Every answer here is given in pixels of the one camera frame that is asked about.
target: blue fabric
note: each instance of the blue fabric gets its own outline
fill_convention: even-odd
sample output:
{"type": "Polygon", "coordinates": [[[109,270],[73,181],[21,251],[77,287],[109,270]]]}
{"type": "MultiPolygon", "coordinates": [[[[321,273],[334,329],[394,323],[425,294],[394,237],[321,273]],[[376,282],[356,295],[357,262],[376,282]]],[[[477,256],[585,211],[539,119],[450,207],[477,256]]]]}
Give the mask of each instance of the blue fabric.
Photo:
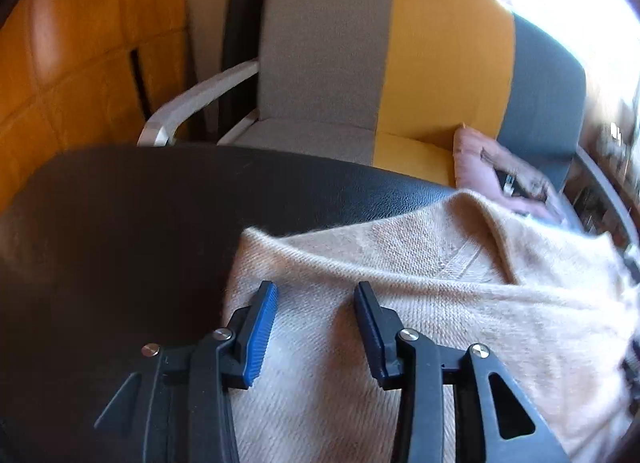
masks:
{"type": "Polygon", "coordinates": [[[513,80],[498,143],[562,188],[586,96],[584,70],[560,43],[514,14],[513,80]]]}

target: gray backrest panel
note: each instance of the gray backrest panel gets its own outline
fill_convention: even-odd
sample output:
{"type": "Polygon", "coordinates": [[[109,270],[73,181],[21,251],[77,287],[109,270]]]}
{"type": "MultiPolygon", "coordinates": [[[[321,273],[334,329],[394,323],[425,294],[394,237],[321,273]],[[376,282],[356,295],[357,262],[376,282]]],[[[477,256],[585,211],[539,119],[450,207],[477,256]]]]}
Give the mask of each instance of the gray backrest panel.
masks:
{"type": "Polygon", "coordinates": [[[392,0],[266,0],[260,118],[374,130],[392,0]]]}

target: printed pillow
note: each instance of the printed pillow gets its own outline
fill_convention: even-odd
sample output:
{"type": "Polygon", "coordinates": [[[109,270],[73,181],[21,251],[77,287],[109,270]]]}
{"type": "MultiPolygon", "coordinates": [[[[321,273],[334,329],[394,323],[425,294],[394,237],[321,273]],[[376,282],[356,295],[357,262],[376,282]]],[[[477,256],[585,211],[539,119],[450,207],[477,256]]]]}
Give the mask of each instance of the printed pillow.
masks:
{"type": "Polygon", "coordinates": [[[453,159],[457,188],[478,192],[518,214],[568,226],[549,179],[495,139],[463,125],[454,134],[453,159]],[[498,172],[505,173],[511,180],[505,185],[508,190],[503,189],[498,172]]]}

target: gray seat cushion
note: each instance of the gray seat cushion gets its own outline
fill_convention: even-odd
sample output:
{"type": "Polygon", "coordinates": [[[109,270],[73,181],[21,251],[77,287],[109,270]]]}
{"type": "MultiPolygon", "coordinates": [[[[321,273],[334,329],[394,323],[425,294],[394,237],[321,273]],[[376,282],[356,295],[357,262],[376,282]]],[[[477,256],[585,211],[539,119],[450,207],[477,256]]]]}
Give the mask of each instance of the gray seat cushion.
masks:
{"type": "Polygon", "coordinates": [[[258,120],[234,145],[268,148],[371,165],[375,133],[372,130],[309,120],[258,120]]]}

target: yellow fabric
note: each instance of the yellow fabric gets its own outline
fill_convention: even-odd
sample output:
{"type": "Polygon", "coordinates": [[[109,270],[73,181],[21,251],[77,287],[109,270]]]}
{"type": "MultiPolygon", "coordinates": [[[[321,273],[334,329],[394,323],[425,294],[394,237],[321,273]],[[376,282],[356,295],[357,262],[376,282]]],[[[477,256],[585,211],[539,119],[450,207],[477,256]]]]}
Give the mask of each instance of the yellow fabric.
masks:
{"type": "Polygon", "coordinates": [[[376,133],[373,166],[455,187],[451,151],[416,139],[376,133]]]}
{"type": "Polygon", "coordinates": [[[494,0],[393,0],[377,132],[452,149],[496,137],[511,90],[513,17],[494,0]]]}

